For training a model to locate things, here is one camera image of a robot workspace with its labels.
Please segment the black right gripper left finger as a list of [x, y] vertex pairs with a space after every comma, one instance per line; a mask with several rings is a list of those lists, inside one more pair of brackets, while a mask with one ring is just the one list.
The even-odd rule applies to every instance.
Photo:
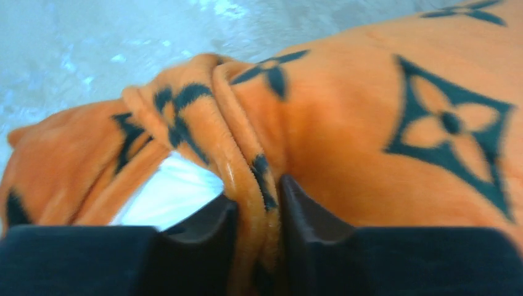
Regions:
[[35, 226], [15, 195], [2, 295], [225, 295], [237, 205], [219, 196], [179, 224]]

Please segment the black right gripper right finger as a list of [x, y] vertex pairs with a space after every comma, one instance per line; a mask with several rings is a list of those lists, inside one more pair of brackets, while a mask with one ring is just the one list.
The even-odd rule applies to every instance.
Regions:
[[292, 295], [522, 294], [522, 259], [493, 228], [354, 227], [281, 178]]

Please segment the orange patterned pillowcase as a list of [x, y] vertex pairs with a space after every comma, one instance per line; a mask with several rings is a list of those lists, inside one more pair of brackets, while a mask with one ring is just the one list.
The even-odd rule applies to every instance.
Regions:
[[522, 2], [356, 27], [256, 64], [200, 54], [10, 133], [4, 229], [103, 225], [170, 152], [239, 206], [228, 290], [282, 249], [279, 179], [358, 226], [491, 226], [522, 246]]

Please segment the white pillow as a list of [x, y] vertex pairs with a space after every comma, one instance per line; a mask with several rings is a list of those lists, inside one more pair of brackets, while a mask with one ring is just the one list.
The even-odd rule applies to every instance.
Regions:
[[164, 231], [189, 218], [223, 190], [224, 183], [216, 174], [172, 152], [131, 194], [110, 224]]

